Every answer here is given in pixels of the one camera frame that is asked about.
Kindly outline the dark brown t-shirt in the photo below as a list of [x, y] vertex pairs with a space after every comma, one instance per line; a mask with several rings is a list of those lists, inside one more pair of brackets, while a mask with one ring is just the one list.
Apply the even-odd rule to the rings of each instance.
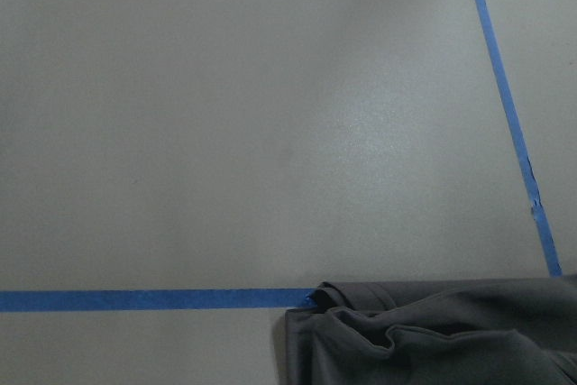
[[573, 384], [576, 278], [324, 282], [285, 315], [289, 384]]

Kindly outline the blue tape line crosswise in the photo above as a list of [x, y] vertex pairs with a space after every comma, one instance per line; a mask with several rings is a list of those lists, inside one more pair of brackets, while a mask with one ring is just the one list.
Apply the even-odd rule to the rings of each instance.
[[311, 289], [15, 290], [3, 313], [312, 307]]

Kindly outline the blue tape line lengthwise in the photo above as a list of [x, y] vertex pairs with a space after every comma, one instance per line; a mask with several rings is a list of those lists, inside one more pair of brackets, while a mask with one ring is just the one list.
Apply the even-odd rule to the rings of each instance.
[[545, 206], [542, 202], [539, 185], [533, 171], [523, 129], [517, 114], [517, 108], [510, 90], [507, 73], [499, 49], [499, 43], [490, 17], [490, 10], [486, 0], [474, 0], [474, 3], [489, 55], [493, 76], [499, 91], [499, 99], [507, 120], [509, 134], [517, 157], [517, 163], [527, 192], [531, 216], [536, 225], [546, 268], [551, 277], [562, 277], [563, 269], [559, 260], [558, 251], [555, 246]]

